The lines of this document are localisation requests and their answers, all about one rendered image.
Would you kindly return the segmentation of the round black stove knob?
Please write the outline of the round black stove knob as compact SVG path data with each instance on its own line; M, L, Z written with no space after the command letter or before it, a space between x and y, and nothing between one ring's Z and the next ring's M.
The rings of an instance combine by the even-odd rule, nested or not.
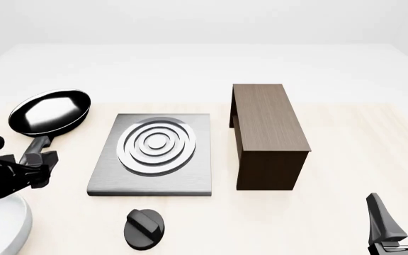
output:
M144 251L154 248L165 233L163 217L155 210L132 210L127 214L123 234L128 246Z

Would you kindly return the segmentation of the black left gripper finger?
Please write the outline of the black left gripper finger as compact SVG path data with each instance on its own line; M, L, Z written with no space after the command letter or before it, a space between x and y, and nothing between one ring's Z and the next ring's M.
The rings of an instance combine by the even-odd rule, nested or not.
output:
M49 184L51 173L48 165L40 165L38 171L30 175L31 188L44 188Z
M51 172L59 161L58 153L56 151L42 152L41 165L39 170L41 173Z

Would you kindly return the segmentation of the dark brown wooden bench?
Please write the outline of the dark brown wooden bench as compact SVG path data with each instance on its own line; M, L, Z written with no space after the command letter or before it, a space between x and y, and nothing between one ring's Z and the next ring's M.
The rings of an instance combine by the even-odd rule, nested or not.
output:
M239 191L291 191L312 151L282 84L234 84Z

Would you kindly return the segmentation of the black frying pan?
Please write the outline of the black frying pan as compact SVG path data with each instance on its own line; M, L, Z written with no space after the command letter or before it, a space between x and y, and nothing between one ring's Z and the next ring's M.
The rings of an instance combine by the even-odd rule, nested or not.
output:
M40 153L55 137L81 125L90 107L90 96L77 89L46 91L19 103L8 117L9 127L34 139L19 163L26 165L28 154Z

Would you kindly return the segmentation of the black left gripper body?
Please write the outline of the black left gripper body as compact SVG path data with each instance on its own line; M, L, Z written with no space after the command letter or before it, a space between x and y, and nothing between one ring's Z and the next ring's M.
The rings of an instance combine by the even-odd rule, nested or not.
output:
M38 165L16 163L13 154L0 156L0 165L5 174L4 183L11 189L23 189L28 186L38 188Z

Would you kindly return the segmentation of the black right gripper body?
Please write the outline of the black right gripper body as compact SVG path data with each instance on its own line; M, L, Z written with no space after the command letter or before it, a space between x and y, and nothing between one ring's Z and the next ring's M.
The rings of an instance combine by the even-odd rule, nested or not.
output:
M401 246L396 240L370 240L370 255L408 255L408 246Z

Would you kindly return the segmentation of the flat stove plate with rings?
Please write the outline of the flat stove plate with rings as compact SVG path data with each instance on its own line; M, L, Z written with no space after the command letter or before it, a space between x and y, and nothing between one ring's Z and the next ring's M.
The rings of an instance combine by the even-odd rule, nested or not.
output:
M209 114L117 114L90 196L211 196Z

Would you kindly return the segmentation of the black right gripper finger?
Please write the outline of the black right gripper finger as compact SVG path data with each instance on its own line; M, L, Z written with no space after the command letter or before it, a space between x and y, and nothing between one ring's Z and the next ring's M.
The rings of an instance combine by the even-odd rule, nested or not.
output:
M369 242L400 242L408 237L389 214L377 193L371 193L366 202L370 222Z

